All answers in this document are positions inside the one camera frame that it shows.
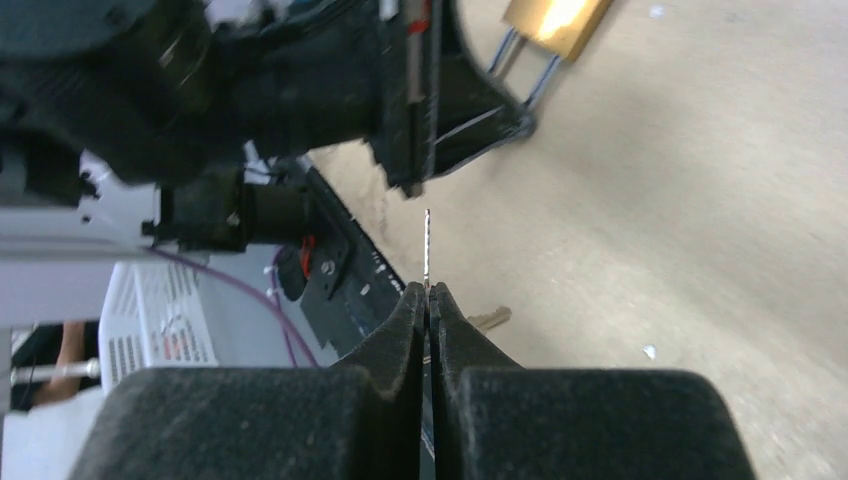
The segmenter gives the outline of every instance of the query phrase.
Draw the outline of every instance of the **white plastic crate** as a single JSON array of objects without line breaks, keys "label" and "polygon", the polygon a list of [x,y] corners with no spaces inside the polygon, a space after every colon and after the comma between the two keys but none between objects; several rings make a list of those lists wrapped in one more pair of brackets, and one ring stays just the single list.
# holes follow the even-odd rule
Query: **white plastic crate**
[{"label": "white plastic crate", "polygon": [[105,392],[142,368],[218,366],[197,288],[176,263],[115,265],[100,317]]}]

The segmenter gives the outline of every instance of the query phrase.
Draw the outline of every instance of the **thin metal needle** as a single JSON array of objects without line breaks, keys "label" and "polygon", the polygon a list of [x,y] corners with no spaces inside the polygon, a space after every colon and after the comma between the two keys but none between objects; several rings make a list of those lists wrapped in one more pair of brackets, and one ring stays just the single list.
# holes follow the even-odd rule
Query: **thin metal needle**
[{"label": "thin metal needle", "polygon": [[424,289],[430,291],[430,209],[424,210]]}]

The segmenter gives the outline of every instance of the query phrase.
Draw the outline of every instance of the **person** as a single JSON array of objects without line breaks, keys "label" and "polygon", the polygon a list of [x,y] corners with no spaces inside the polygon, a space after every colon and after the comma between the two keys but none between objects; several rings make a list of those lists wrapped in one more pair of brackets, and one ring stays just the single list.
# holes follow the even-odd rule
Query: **person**
[{"label": "person", "polygon": [[[67,365],[98,357],[99,321],[75,321],[40,326],[12,356],[13,368]],[[100,385],[100,379],[55,378],[23,382],[12,387],[11,409],[28,412],[34,407],[73,398],[78,392]]]}]

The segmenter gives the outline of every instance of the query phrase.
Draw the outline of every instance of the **concrete floor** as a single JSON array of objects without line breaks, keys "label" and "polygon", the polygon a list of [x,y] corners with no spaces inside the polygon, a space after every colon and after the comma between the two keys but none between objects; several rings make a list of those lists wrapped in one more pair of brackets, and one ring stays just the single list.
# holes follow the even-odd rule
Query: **concrete floor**
[{"label": "concrete floor", "polygon": [[[508,0],[460,3],[486,64]],[[511,308],[490,338],[522,364],[700,372],[761,478],[848,478],[848,3],[657,3],[617,0],[535,137],[422,199],[359,145],[316,161],[408,280],[431,208],[434,280]]]}]

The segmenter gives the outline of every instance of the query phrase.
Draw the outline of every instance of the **gold block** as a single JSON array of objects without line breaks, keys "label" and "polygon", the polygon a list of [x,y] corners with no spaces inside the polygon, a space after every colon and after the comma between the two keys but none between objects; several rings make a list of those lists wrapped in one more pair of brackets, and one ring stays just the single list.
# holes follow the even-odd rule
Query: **gold block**
[{"label": "gold block", "polygon": [[577,60],[612,0],[512,0],[504,21],[562,58]]}]

